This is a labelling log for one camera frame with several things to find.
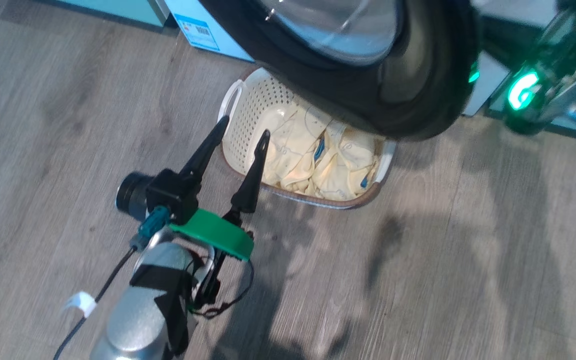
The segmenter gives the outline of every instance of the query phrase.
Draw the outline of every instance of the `black cable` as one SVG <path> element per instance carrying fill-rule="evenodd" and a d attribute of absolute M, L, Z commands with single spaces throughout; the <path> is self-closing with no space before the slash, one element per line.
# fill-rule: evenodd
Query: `black cable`
<path fill-rule="evenodd" d="M 114 270 L 112 271 L 112 273 L 110 273 L 110 276 L 108 276 L 108 280 L 106 280 L 105 284 L 103 284 L 103 287 L 101 287 L 99 294 L 94 298 L 95 303 L 99 303 L 101 297 L 104 296 L 106 290 L 108 290 L 108 288 L 110 287 L 110 284 L 112 284 L 113 280 L 115 280 L 115 277 L 117 276 L 119 271 L 122 269 L 122 267 L 124 267 L 128 259 L 130 259 L 130 257 L 135 253 L 135 251 L 137 251 L 137 248 L 135 246 L 132 246 L 130 250 L 128 250 L 126 255 L 124 255 L 121 258 L 121 260 L 119 260 L 119 263 L 114 267 Z M 63 340 L 57 351 L 54 353 L 54 357 L 52 358 L 52 360 L 59 359 L 59 357 L 62 355 L 62 351 L 64 351 L 64 349 L 68 345 L 68 342 L 70 342 L 71 339 L 73 339 L 73 337 L 75 336 L 77 331 L 82 327 L 85 321 L 86 321 L 85 316 L 82 316 L 81 319 L 79 319 L 77 324 L 72 328 L 72 330 L 68 333 L 68 335 L 66 335 L 66 338 Z"/>
<path fill-rule="evenodd" d="M 237 297 L 235 297 L 233 299 L 233 301 L 224 302 L 221 304 L 221 306 L 211 307 L 210 309 L 208 309 L 204 312 L 193 311 L 192 314 L 199 315 L 200 317 L 204 317 L 208 320 L 211 320 L 211 319 L 214 319 L 215 317 L 218 317 L 223 312 L 230 309 L 231 306 L 233 306 L 233 305 L 237 304 L 239 301 L 241 301 L 244 298 L 244 296 L 246 296 L 246 294 L 249 292 L 250 288 L 252 287 L 252 282 L 255 278 L 255 267 L 253 266 L 252 261 L 248 260 L 247 264 L 248 264 L 248 267 L 250 268 L 250 280 L 248 281 L 247 287 L 245 289 L 243 289 L 243 291 Z"/>

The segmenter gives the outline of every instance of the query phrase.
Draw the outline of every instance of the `yellow garment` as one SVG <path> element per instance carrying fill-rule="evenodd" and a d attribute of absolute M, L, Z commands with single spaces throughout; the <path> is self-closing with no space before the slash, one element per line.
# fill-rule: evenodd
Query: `yellow garment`
<path fill-rule="evenodd" d="M 295 98 L 284 123 L 270 129 L 263 182 L 297 194 L 332 201 L 349 201 L 375 168 L 375 138 L 354 130 L 302 98 Z M 314 153 L 324 135 L 324 152 Z"/>

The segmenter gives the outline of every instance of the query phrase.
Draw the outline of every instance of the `green plastic part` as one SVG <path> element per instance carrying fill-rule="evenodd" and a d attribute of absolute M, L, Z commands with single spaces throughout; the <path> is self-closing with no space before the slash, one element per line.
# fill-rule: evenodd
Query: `green plastic part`
<path fill-rule="evenodd" d="M 243 262 L 247 262 L 252 254 L 252 238 L 242 228 L 210 211 L 197 209 L 185 225 L 171 223 L 169 227 L 176 233 L 213 246 Z"/>

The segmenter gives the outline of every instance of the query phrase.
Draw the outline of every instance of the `cream-colored cloth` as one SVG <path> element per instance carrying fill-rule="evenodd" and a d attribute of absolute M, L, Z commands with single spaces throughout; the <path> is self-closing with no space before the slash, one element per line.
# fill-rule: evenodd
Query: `cream-colored cloth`
<path fill-rule="evenodd" d="M 284 123 L 270 129 L 263 182 L 290 192 L 333 201 L 356 199 L 375 170 L 374 136 L 334 121 L 295 98 Z M 323 134 L 324 150 L 314 153 Z"/>
<path fill-rule="evenodd" d="M 314 151 L 331 118 L 302 98 L 295 98 L 284 123 L 270 129 L 263 182 L 313 196 Z"/>

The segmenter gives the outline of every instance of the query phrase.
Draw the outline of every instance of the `washing machine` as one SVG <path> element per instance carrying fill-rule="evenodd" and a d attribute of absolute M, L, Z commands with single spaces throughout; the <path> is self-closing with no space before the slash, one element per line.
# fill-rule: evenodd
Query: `washing machine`
<path fill-rule="evenodd" d="M 480 52 L 469 0 L 200 0 L 274 77 L 355 128 L 418 141 L 448 129 Z"/>

